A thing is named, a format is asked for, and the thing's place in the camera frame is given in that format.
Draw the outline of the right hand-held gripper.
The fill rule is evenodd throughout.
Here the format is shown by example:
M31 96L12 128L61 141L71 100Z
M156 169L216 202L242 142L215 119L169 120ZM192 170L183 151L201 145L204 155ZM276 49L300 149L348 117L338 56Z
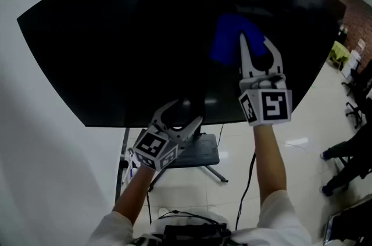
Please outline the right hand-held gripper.
M268 76L257 70L249 52L244 33L239 37L242 80L239 82L239 104L250 126L286 123L292 115L292 91L287 89L282 57L274 44L266 38L264 45L273 56Z

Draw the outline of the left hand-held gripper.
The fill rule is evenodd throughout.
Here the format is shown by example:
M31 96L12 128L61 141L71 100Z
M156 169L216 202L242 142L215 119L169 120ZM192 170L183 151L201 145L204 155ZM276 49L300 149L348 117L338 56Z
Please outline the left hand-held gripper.
M155 111L149 127L141 131L133 148L140 164L155 171L161 171L177 159L182 153L182 145L194 135L203 121L203 116L197 116L179 129L169 127L162 120L162 114L178 101L179 99L170 101Z

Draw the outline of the blue cloth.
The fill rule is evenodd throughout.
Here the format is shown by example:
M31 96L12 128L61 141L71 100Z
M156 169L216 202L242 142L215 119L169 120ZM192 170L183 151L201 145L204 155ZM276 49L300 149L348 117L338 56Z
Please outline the blue cloth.
M253 56L268 54L260 28L236 13L225 13L217 20L210 57L224 65L236 65L240 58L240 35L244 35Z

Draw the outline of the large black panel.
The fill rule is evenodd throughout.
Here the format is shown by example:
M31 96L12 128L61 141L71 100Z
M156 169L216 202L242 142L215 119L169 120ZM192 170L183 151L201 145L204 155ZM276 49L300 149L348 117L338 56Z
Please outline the large black panel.
M241 15L280 51L298 105L344 18L339 0L42 0L18 17L36 62L88 127L145 127L181 99L176 126L242 122L239 66L211 59L217 20Z

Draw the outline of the person's right forearm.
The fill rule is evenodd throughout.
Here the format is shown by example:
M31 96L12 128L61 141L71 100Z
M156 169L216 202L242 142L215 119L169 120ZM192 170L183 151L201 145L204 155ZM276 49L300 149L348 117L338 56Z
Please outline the person's right forearm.
M284 162L271 125L253 128L260 204L272 193L287 189Z

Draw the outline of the person's left forearm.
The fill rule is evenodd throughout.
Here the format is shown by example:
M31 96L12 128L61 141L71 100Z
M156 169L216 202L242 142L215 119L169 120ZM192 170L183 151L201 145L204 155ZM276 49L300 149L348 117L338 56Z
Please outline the person's left forearm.
M155 170L141 165L116 201L112 211L123 215L134 225L143 207L154 174Z

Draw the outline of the dark grey screen stand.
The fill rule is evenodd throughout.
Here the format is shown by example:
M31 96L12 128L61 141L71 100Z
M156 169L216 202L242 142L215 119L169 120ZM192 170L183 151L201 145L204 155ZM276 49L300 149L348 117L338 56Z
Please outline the dark grey screen stand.
M212 168L213 165L220 163L217 140L214 134L202 133L201 126L199 126L187 143L185 149L177 159L162 169L153 179L149 186L149 192L153 190L155 184L167 169L205 167L222 183L228 183L228 180L224 176Z

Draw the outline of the yellow-green covered table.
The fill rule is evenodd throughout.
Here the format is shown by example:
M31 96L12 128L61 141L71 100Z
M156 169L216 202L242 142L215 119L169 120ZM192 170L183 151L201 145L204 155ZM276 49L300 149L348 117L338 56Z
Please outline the yellow-green covered table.
M337 70L341 69L349 60L350 52L340 42L334 41L334 44L328 54L328 60L337 66Z

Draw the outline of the stack of white boxes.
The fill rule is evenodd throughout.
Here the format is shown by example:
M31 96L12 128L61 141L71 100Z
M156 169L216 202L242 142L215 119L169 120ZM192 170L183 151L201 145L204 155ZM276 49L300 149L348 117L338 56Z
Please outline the stack of white boxes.
M348 79L351 76L351 70L356 70L358 67L358 64L360 63L361 56L360 53L358 53L357 50L352 50L350 53L349 59L344 64L344 67L341 71L342 75Z

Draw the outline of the black office chair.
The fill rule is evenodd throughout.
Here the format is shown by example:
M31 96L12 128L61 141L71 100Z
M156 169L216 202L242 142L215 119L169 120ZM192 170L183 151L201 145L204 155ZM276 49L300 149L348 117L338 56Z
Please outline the black office chair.
M362 125L362 115L366 109L366 101L357 102L356 105L352 105L350 102L346 103L346 107L350 108L349 112L345 113L345 116L353 115L355 118L355 129L358 129Z
M357 70L351 69L350 70L350 76L351 76L351 81L350 82L346 83L346 82L343 81L341 83L342 85L345 85L349 88L349 91L346 94L347 96L349 96L353 92L355 86L359 86L360 83L361 83L361 76L360 76L360 73Z

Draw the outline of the black chest-mounted device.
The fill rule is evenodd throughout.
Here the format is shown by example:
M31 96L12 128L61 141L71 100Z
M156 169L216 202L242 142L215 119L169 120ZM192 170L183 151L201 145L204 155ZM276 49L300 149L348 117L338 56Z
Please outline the black chest-mounted device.
M162 246L223 246L231 231L225 223L165 227Z

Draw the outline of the dark cluttered desk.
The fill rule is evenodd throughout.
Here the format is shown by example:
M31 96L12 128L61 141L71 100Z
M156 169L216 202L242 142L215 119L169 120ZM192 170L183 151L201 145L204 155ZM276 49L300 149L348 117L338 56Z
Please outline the dark cluttered desk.
M372 246L372 194L328 218L323 245L337 240L351 240L355 246Z

